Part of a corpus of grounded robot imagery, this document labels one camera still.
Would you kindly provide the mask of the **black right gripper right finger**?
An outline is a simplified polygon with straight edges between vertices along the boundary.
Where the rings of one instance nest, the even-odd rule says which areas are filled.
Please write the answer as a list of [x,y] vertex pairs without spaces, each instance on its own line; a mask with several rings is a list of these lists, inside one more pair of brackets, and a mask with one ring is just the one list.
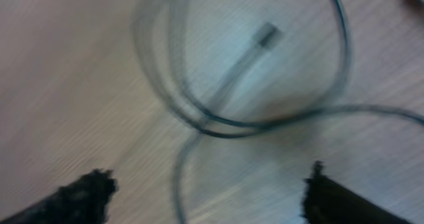
[[302,201],[302,217],[309,224],[411,224],[327,177],[317,161]]

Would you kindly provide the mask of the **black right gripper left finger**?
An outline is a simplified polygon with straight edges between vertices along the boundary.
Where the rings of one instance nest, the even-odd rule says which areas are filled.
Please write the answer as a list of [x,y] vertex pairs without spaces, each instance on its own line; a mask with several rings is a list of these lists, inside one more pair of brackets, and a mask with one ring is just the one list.
[[1,224],[104,224],[108,205],[118,190],[112,170],[94,169]]

